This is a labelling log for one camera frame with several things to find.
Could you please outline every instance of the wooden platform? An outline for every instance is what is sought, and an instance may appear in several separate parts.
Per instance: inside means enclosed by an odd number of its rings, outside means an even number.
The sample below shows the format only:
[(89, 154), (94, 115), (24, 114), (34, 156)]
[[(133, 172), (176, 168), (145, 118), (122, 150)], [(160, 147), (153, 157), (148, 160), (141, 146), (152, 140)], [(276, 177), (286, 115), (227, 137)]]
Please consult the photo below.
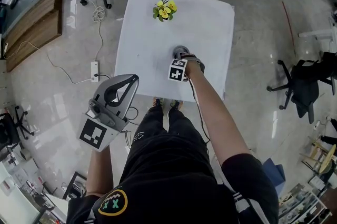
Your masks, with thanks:
[[(23, 41), (40, 48), (62, 34), (62, 0), (40, 0), (7, 34), (6, 56), (17, 51)], [(37, 51), (29, 43), (21, 45), (18, 53), (7, 59), (7, 71), (16, 68), (28, 56)]]

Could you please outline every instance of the yellow circle logo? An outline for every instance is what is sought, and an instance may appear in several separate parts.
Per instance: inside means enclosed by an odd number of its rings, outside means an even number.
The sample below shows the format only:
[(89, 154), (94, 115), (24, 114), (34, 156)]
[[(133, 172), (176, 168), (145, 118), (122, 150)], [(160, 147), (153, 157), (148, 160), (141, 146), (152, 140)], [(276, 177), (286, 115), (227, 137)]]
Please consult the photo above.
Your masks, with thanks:
[(116, 189), (105, 198), (98, 211), (102, 215), (113, 217), (123, 213), (126, 207), (127, 196), (125, 192)]

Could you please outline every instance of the white power strip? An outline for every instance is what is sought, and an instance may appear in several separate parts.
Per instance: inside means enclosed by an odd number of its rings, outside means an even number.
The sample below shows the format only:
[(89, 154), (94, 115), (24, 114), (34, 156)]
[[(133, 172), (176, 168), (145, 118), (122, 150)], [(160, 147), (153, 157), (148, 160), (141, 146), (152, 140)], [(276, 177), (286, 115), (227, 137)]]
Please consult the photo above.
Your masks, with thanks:
[(93, 83), (99, 82), (100, 76), (98, 74), (98, 61), (91, 62), (91, 81)]

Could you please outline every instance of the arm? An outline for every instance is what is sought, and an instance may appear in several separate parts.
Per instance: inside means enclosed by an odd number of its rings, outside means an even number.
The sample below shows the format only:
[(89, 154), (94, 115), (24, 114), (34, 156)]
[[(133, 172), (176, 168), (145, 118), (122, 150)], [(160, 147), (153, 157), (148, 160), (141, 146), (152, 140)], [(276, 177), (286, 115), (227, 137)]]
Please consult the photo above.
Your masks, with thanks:
[(194, 61), (189, 61), (186, 74), (193, 82), (200, 110), (220, 165), (234, 155), (249, 154), (249, 149), (232, 116), (201, 72), (199, 65)]
[(110, 148), (107, 147), (100, 153), (93, 150), (86, 181), (86, 195), (101, 197), (111, 191), (113, 185)]

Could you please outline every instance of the hand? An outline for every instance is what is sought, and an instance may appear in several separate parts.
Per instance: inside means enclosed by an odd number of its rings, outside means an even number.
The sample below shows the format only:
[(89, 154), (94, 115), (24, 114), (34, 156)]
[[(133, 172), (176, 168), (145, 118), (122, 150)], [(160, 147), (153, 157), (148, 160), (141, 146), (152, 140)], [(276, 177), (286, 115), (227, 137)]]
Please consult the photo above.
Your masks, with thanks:
[(198, 62), (194, 60), (188, 60), (185, 74), (190, 78), (191, 74), (196, 73), (198, 71), (201, 72)]

